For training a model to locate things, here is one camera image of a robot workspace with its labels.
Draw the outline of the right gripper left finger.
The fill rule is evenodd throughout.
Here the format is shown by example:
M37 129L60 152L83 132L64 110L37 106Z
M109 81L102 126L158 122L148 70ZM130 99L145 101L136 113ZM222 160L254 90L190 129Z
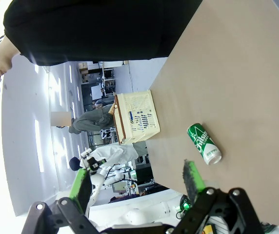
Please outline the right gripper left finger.
M29 209L23 234L56 234L61 227L70 227L75 234L97 234L94 225L85 216L92 194L89 171L80 169L68 197L52 205L34 202Z

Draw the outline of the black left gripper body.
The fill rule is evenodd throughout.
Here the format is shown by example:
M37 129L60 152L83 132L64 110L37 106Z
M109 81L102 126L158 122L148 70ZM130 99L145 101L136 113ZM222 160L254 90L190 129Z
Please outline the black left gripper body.
M89 168L91 171L97 171L99 166L100 166L100 163L95 160L94 157L91 157L87 160L88 164L89 164Z

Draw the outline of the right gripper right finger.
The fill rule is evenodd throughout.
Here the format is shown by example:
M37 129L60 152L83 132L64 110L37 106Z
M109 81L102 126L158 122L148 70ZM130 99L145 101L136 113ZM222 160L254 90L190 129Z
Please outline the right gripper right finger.
M193 161L184 161L182 177L192 207L176 226L177 234L200 234L211 217L225 223L230 234L261 234L259 218L243 188L225 193L207 187Z

